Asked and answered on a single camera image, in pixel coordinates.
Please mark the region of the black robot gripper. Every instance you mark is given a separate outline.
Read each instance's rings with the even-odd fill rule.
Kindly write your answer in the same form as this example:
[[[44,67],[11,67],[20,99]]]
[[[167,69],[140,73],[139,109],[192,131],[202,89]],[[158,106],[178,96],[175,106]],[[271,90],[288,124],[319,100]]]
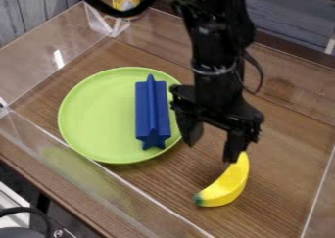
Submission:
[[[258,141],[264,121],[263,113],[243,98],[242,75],[196,73],[192,85],[172,85],[168,92],[183,142],[192,147],[203,136],[203,124],[216,126],[228,133],[224,162],[235,163]]]

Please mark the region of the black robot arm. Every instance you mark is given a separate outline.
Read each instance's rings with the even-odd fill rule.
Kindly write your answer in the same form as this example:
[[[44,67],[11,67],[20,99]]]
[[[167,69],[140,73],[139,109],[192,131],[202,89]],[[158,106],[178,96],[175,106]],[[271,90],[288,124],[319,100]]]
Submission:
[[[91,6],[116,18],[143,13],[156,0],[120,11],[103,0],[84,0]],[[203,135],[203,125],[224,130],[228,139],[223,160],[238,161],[248,145],[259,140],[263,113],[243,98],[255,94],[243,83],[244,65],[260,69],[247,48],[254,43],[255,25],[246,0],[166,0],[182,16],[191,42],[191,85],[174,85],[171,108],[184,143],[192,146]]]

